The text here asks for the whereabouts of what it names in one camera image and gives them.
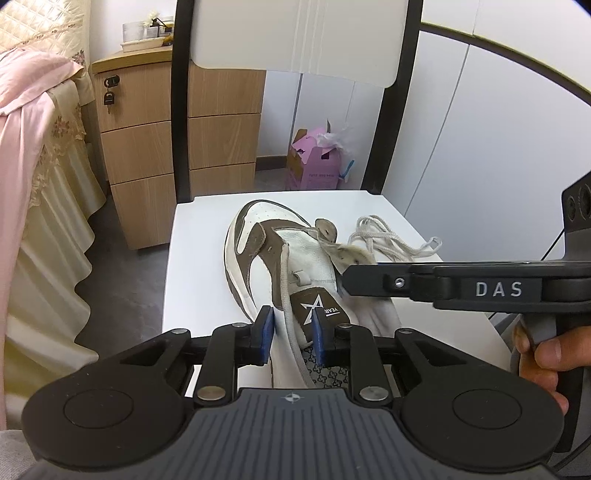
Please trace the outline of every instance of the sneaker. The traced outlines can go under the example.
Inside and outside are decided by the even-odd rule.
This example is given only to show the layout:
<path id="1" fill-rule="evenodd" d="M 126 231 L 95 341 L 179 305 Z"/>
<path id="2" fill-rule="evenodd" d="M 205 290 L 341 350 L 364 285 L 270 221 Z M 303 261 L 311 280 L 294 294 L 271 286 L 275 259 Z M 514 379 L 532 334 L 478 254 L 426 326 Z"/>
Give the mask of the sneaker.
<path id="1" fill-rule="evenodd" d="M 345 368 L 316 364 L 311 312 L 321 306 L 329 321 L 353 323 L 374 335 L 393 336 L 401 326 L 391 299 L 351 297 L 340 273 L 353 264 L 375 264 L 376 252 L 390 261 L 429 256 L 435 240 L 412 249 L 377 217 L 362 217 L 348 244 L 336 243 L 337 230 L 325 219 L 312 227 L 290 208 L 254 200 L 236 215 L 226 236 L 224 265 L 236 302 L 252 322 L 263 305 L 275 308 L 271 345 L 275 388 L 345 387 Z M 354 245 L 356 239 L 365 247 Z"/>
<path id="2" fill-rule="evenodd" d="M 224 265 L 236 302 L 252 322 L 263 305 L 275 309 L 275 388 L 346 386 L 347 370 L 319 367 L 312 350 L 311 312 L 316 306 L 335 325 L 358 324 L 339 296 L 337 272 L 319 238 L 333 255 L 371 261 L 365 249 L 336 245 L 336 228 L 328 220 L 316 220 L 312 227 L 290 208 L 269 200 L 247 203 L 228 229 Z"/>

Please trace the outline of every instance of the finger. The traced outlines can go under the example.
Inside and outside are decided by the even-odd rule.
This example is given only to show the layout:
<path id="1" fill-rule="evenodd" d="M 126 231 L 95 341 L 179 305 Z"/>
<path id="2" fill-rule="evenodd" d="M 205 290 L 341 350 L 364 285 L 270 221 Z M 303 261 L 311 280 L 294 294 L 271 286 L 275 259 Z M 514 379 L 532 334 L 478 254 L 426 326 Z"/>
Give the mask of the finger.
<path id="1" fill-rule="evenodd" d="M 579 327 L 538 345 L 535 361 L 542 367 L 564 372 L 591 365 L 591 327 Z"/>
<path id="2" fill-rule="evenodd" d="M 530 350 L 530 340 L 527 338 L 523 326 L 518 323 L 513 328 L 513 345 L 519 353 L 526 353 Z"/>
<path id="3" fill-rule="evenodd" d="M 532 353 L 525 353 L 519 359 L 519 376 L 552 392 L 558 385 L 558 373 L 544 370 L 535 362 Z"/>
<path id="4" fill-rule="evenodd" d="M 550 395 L 554 397 L 554 399 L 558 402 L 560 409 L 562 410 L 562 415 L 566 415 L 569 410 L 569 401 L 564 395 L 559 394 L 558 392 L 550 392 Z"/>

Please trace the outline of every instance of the cabinet drawer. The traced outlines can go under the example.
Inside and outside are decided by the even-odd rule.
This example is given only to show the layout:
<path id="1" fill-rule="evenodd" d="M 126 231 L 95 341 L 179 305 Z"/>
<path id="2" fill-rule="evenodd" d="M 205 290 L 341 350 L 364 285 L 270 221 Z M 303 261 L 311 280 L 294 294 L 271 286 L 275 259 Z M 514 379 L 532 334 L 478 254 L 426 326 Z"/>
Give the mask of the cabinet drawer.
<path id="1" fill-rule="evenodd" d="M 111 186 L 130 249 L 170 242 L 177 199 L 173 174 Z"/>
<path id="2" fill-rule="evenodd" d="M 260 114 L 190 118 L 190 168 L 254 162 L 260 124 Z"/>
<path id="3" fill-rule="evenodd" d="M 173 172 L 170 122 L 122 128 L 100 137 L 111 184 Z"/>
<path id="4" fill-rule="evenodd" d="M 189 116 L 261 113 L 265 70 L 189 68 Z"/>
<path id="5" fill-rule="evenodd" d="M 255 178 L 255 164 L 245 163 L 230 167 L 191 170 L 191 196 L 221 193 L 251 192 Z"/>
<path id="6" fill-rule="evenodd" d="M 112 88 L 111 112 L 103 105 L 106 78 L 119 75 Z M 170 63 L 154 63 L 111 70 L 95 76 L 96 103 L 101 132 L 170 120 Z"/>

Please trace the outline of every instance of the pink box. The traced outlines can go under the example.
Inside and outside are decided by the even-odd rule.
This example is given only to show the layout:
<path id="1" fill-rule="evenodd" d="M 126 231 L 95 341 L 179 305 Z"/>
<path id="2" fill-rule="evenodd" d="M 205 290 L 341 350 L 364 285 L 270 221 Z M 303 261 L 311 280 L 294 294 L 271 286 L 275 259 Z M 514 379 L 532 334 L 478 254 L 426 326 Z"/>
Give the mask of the pink box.
<path id="1" fill-rule="evenodd" d="M 317 145 L 316 135 L 330 132 L 316 128 L 298 131 L 287 156 L 287 190 L 336 190 L 340 173 L 340 150 Z"/>

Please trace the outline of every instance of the screw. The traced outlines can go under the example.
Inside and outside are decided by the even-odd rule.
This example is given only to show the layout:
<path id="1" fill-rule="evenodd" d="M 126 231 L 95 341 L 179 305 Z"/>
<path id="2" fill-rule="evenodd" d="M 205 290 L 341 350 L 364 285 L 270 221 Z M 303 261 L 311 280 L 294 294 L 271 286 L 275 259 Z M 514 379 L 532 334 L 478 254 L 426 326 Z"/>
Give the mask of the screw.
<path id="1" fill-rule="evenodd" d="M 197 390 L 197 397 L 201 400 L 216 401 L 226 396 L 226 391 L 217 385 L 207 385 Z"/>
<path id="2" fill-rule="evenodd" d="M 382 401 L 388 398 L 388 390 L 382 387 L 370 386 L 362 388 L 359 392 L 361 398 L 367 401 Z"/>

